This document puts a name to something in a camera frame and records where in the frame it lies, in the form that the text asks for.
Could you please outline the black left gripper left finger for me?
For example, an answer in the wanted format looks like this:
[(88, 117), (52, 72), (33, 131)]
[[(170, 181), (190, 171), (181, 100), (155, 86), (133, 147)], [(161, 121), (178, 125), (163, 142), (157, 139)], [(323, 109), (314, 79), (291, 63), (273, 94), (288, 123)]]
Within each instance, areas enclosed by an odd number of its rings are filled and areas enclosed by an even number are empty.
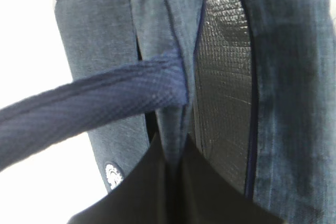
[(172, 223), (170, 179), (159, 133), (134, 170), (108, 195), (69, 223)]

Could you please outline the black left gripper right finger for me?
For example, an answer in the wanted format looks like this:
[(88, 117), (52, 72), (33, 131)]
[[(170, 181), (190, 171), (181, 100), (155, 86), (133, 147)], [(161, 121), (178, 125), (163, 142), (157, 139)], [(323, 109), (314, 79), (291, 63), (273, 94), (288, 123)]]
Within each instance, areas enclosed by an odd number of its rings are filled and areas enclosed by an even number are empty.
[(178, 223), (284, 223), (212, 168), (188, 135), (179, 167)]

